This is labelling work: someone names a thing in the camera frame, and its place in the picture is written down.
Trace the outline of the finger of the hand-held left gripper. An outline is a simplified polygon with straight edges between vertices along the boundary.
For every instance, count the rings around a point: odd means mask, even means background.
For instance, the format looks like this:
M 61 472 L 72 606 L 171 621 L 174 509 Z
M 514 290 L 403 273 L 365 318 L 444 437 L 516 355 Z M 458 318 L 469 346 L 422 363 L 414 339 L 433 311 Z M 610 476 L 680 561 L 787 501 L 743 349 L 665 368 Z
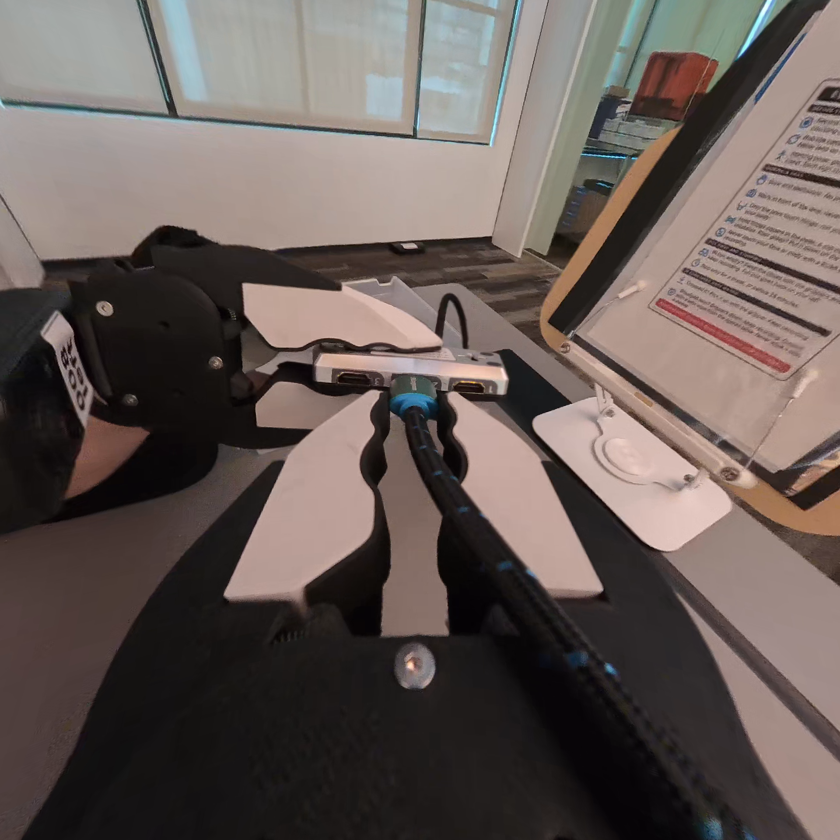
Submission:
M 259 283 L 245 283 L 241 289 L 246 320 L 276 350 L 305 350 L 321 343 L 394 351 L 443 346 L 436 332 L 413 315 L 357 290 Z
M 311 431 L 339 414 L 365 392 L 332 395 L 306 384 L 279 381 L 260 397 L 255 406 L 258 429 Z

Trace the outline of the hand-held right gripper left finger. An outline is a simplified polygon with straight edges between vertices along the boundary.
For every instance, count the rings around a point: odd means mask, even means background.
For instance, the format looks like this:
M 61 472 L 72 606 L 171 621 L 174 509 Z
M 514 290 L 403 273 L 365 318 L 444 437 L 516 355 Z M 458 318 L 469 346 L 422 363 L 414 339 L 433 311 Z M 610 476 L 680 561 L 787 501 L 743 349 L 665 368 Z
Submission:
M 303 615 L 334 606 L 350 630 L 382 633 L 391 539 L 380 482 L 390 431 L 383 392 L 358 395 L 289 454 L 224 592 Z

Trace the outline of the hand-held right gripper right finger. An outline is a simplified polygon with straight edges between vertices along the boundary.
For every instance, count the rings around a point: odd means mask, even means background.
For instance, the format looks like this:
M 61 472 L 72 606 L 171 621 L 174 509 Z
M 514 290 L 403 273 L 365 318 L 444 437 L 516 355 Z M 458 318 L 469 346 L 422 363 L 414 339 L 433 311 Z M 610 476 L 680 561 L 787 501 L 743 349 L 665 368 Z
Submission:
M 469 498 L 556 599 L 604 587 L 550 480 L 548 463 L 485 404 L 448 394 L 438 413 L 444 460 Z

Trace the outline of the silver hdmi hub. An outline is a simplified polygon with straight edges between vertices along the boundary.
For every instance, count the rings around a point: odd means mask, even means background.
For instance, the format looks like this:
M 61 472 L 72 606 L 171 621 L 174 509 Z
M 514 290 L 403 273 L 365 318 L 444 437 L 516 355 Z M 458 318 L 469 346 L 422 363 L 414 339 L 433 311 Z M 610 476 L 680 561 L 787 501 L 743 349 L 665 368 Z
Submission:
M 446 293 L 437 308 L 435 332 L 443 338 L 447 313 L 454 307 L 461 346 L 424 352 L 394 350 L 328 350 L 319 348 L 313 361 L 313 380 L 321 385 L 358 389 L 389 389 L 401 376 L 422 376 L 439 392 L 499 398 L 508 393 L 510 378 L 498 353 L 469 347 L 466 313 L 454 293 Z

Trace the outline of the person's left hand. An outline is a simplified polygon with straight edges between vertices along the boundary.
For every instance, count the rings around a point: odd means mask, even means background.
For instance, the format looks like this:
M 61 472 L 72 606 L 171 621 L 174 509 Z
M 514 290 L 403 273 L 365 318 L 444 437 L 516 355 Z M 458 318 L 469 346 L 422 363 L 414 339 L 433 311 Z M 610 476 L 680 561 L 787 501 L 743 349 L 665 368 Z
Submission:
M 112 476 L 149 435 L 142 427 L 115 425 L 91 414 L 64 500 L 78 497 Z

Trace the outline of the white sign stand base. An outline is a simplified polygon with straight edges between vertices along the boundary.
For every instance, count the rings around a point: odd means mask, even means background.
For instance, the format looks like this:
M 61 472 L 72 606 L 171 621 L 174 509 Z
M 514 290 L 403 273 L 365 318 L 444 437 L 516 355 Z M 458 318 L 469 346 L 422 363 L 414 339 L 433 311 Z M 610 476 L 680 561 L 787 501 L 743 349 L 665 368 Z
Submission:
M 537 415 L 539 440 L 641 542 L 666 553 L 725 518 L 728 493 L 614 403 L 595 396 Z

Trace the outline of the frosted glass window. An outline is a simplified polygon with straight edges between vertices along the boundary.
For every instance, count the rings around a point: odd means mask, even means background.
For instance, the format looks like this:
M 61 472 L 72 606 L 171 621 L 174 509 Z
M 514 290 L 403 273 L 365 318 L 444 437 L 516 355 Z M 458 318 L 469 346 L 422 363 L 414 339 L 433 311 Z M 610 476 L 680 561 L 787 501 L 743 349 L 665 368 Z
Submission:
M 2 1 L 2 106 L 491 144 L 520 5 Z

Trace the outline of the black framed instruction sign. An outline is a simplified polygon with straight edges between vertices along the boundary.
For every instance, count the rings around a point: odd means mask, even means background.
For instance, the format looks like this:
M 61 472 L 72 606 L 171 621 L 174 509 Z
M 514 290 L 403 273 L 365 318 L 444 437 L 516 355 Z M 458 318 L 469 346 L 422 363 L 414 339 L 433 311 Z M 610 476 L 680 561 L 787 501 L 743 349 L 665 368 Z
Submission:
M 838 491 L 838 2 L 791 2 L 549 324 L 803 510 Z

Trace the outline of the metal shelf rack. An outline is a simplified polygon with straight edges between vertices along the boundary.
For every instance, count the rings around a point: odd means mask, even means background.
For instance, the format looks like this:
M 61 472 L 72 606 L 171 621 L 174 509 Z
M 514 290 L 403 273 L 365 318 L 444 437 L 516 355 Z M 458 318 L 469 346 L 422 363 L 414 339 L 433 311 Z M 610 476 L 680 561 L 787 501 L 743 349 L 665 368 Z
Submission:
M 666 133 L 667 122 L 630 113 L 631 102 L 609 87 L 595 111 L 554 234 L 580 243 L 646 148 Z

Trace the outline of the red box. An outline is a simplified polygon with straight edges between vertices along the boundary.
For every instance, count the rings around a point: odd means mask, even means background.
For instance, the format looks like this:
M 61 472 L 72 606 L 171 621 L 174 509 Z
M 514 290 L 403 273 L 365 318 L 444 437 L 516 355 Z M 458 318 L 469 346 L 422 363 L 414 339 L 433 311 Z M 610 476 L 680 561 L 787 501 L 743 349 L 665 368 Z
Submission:
M 696 52 L 655 51 L 647 59 L 629 112 L 633 116 L 682 122 L 703 99 L 719 67 Z

